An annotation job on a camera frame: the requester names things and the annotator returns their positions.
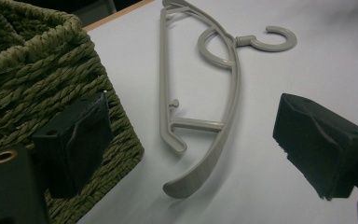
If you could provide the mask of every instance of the hanger hook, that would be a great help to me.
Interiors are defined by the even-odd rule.
[[[251,45],[255,49],[260,49],[268,52],[279,52],[279,51],[292,49],[297,44],[296,35],[286,28],[282,28],[279,26],[268,26],[266,30],[268,33],[283,35],[286,38],[286,41],[282,44],[270,45],[258,41],[254,35],[247,35],[247,36],[236,37],[237,47]]]

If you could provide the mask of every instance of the hanger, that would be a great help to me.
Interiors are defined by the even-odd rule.
[[[175,151],[186,151],[186,143],[178,137],[172,128],[184,128],[217,133],[213,144],[201,161],[185,174],[166,183],[163,190],[173,198],[186,198],[197,191],[208,179],[217,164],[227,141],[232,122],[238,107],[241,90],[241,70],[238,59],[237,47],[252,46],[269,52],[284,51],[296,45],[296,36],[291,31],[277,26],[267,27],[269,33],[283,35],[286,41],[280,45],[269,45],[257,40],[254,35],[233,37],[211,16],[192,6],[184,0],[163,0],[164,8],[160,13],[160,49],[159,49],[159,131],[161,138]],[[167,19],[175,13],[187,13],[198,17],[209,25],[198,40],[201,54],[211,63],[231,70],[230,94],[225,116],[222,121],[187,119],[172,117],[170,108],[178,107],[177,99],[170,99],[168,85],[168,44],[167,44]],[[220,35],[228,48],[228,59],[222,59],[213,55],[205,46],[205,42],[213,35]]]

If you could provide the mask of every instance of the wicker basket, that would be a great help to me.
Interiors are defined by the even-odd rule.
[[[144,149],[81,22],[73,15],[0,0],[0,147],[30,136],[82,95],[107,91],[114,140],[81,195],[46,194],[54,223],[84,216],[142,158]]]

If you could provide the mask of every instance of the brass grommet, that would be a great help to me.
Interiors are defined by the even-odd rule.
[[[0,163],[13,160],[17,156],[18,152],[14,149],[9,149],[0,152]]]

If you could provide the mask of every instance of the white table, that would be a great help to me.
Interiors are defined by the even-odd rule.
[[[266,53],[238,49],[241,98],[234,126],[215,170],[184,200],[162,185],[185,173],[205,154],[214,134],[178,130],[188,144],[174,154],[158,132],[158,0],[101,25],[89,34],[143,146],[143,160],[79,223],[358,223],[358,189],[329,202],[316,191],[272,138],[283,92],[309,98],[358,125],[358,1],[192,0],[232,35],[267,35],[267,25],[293,31],[294,49]],[[169,26],[175,114],[220,119],[228,93],[226,71],[198,53],[206,26],[177,15]],[[218,41],[211,51],[224,54]]]

